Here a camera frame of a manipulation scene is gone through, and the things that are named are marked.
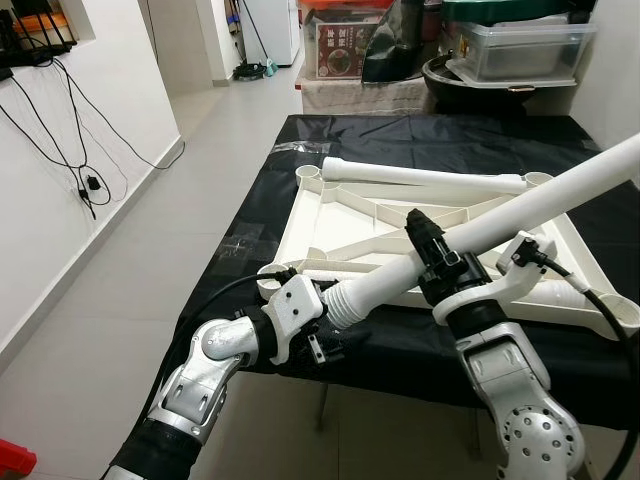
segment black table cover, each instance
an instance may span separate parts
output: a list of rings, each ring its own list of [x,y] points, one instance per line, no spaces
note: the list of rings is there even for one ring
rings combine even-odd
[[[181,318],[213,291],[272,261],[297,190],[294,170],[320,166],[327,153],[354,162],[458,173],[558,175],[598,150],[569,117],[291,116]],[[635,302],[638,200],[638,190],[627,182],[569,214],[616,290]],[[201,318],[230,318],[258,301],[255,284],[248,284],[215,302]],[[583,328],[522,324],[549,370],[554,397],[582,423],[624,428],[627,412],[637,405],[627,397],[627,368],[617,343]],[[267,362],[252,370],[481,405],[458,363],[450,332],[427,311],[383,306],[339,335],[321,322],[318,335],[330,346],[340,345],[344,358],[319,368],[308,355],[293,355],[285,365]]]

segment refrigerator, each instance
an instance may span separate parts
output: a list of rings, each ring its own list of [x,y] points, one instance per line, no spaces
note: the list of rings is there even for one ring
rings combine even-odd
[[[291,66],[300,50],[296,0],[239,0],[238,3],[247,62],[263,65],[266,62],[257,30],[271,60],[280,67]],[[251,12],[255,28],[247,10]]]

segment red object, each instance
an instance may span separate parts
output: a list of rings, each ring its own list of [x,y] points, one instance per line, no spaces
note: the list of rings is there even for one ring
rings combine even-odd
[[[300,0],[300,3],[309,8],[317,10],[327,10],[335,6],[345,6],[350,8],[389,8],[393,0]]]
[[[7,470],[29,475],[36,466],[36,454],[24,447],[0,440],[0,475]]]

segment pvc pipe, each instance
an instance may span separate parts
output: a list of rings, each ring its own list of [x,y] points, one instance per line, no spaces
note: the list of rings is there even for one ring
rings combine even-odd
[[[315,165],[302,165],[296,168],[296,185],[300,186],[300,183],[304,178],[315,178],[320,176],[320,169]]]
[[[402,185],[438,185],[456,188],[478,188],[501,193],[520,194],[527,182],[520,175],[470,175],[436,172],[415,168],[389,167],[369,163],[347,162],[341,158],[326,157],[322,164],[322,179],[363,180],[369,182],[399,183]]]
[[[564,280],[547,280],[539,283],[520,301],[537,305],[596,310],[587,297]]]
[[[459,253],[480,255],[558,215],[634,178],[640,169],[640,134],[605,150],[542,185],[448,231],[444,239]],[[413,288],[424,272],[414,250],[360,278],[325,291],[328,317],[347,328],[382,305]]]

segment white wall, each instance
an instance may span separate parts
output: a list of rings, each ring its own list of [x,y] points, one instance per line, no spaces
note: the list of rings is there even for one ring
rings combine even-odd
[[[592,21],[598,33],[570,114],[608,148],[640,132],[640,2],[600,0]]]
[[[112,124],[145,158],[157,162],[179,140],[179,133],[138,4],[130,0],[83,3],[95,40],[61,58]],[[55,70],[25,67],[14,71],[70,161],[80,162],[71,106]],[[55,151],[10,80],[0,83],[0,104],[48,152]],[[131,195],[150,167],[133,158],[86,104],[80,102],[79,109],[85,124],[120,163]],[[120,196],[124,183],[118,171],[90,139],[86,141],[90,163],[103,173],[113,194]],[[48,164],[2,114],[0,146],[2,352],[123,202],[96,207],[98,220],[93,221],[72,193],[74,183],[68,172]]]
[[[241,58],[235,46],[242,50],[242,37],[229,33],[224,0],[196,0],[204,42],[209,56],[211,77],[215,82],[231,78]]]
[[[212,87],[196,0],[138,0],[150,37],[155,32],[158,65],[170,96]]]

